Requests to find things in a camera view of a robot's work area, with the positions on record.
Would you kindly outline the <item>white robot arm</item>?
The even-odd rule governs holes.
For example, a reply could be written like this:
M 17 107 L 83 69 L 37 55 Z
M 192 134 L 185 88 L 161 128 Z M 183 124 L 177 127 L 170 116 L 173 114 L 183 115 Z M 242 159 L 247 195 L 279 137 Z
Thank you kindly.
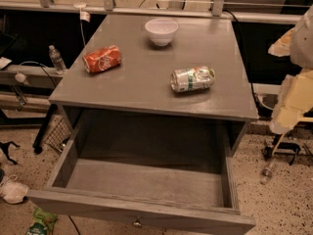
M 292 130 L 313 108 L 313 6 L 268 49 L 268 53 L 284 57 L 301 71 L 287 75 L 282 82 L 278 103 L 274 107 L 270 129 L 276 134 Z

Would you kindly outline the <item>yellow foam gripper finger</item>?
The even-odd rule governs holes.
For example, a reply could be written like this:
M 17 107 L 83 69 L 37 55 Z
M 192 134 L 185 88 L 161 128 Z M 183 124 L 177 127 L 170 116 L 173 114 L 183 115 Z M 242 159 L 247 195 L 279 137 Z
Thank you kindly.
M 304 114 L 312 108 L 313 70 L 302 69 L 296 76 L 287 75 L 271 115 L 270 130 L 276 134 L 286 134 L 294 129 Z
M 294 32 L 294 28 L 288 30 L 283 34 L 274 44 L 268 49 L 270 55 L 276 57 L 285 57 L 290 54 L 291 37 Z

